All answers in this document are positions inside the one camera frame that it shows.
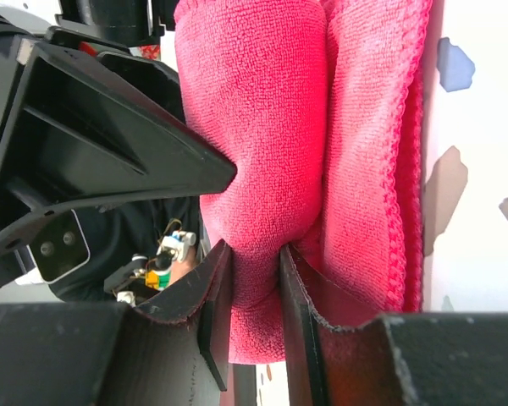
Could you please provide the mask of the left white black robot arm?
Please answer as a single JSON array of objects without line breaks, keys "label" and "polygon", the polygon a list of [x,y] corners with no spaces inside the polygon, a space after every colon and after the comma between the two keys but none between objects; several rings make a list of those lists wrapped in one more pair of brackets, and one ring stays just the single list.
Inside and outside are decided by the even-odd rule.
[{"label": "left white black robot arm", "polygon": [[65,301],[114,299],[235,165],[185,122],[179,77],[96,33],[0,14],[0,288],[32,269]]}]

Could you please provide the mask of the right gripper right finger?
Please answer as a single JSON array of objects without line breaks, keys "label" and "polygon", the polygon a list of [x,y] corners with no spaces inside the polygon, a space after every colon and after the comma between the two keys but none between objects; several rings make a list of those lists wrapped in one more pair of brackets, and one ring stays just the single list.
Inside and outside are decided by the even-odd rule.
[{"label": "right gripper right finger", "polygon": [[293,405],[508,405],[508,313],[379,314],[280,253]]}]

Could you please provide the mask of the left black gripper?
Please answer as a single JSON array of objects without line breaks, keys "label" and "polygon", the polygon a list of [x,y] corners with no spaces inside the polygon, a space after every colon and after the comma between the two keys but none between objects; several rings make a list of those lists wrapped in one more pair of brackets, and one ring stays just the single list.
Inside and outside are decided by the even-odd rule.
[{"label": "left black gripper", "polygon": [[224,191],[235,165],[185,126],[177,73],[53,26],[0,32],[0,288],[37,256],[88,261],[76,210]]}]

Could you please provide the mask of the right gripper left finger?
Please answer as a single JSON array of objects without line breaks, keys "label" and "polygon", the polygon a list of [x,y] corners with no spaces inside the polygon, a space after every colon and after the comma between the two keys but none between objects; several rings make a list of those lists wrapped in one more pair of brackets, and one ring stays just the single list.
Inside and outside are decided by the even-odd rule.
[{"label": "right gripper left finger", "polygon": [[216,405],[227,388],[232,254],[127,304],[0,304],[0,405]]}]

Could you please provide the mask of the pink towel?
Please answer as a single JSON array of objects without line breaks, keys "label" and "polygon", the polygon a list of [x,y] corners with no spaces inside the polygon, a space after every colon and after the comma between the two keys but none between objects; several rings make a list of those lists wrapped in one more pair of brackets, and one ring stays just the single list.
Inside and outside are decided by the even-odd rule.
[{"label": "pink towel", "polygon": [[234,254],[229,358],[284,359],[279,252],[351,295],[347,324],[422,303],[423,44],[428,1],[181,1],[188,125],[237,174],[201,198]]}]

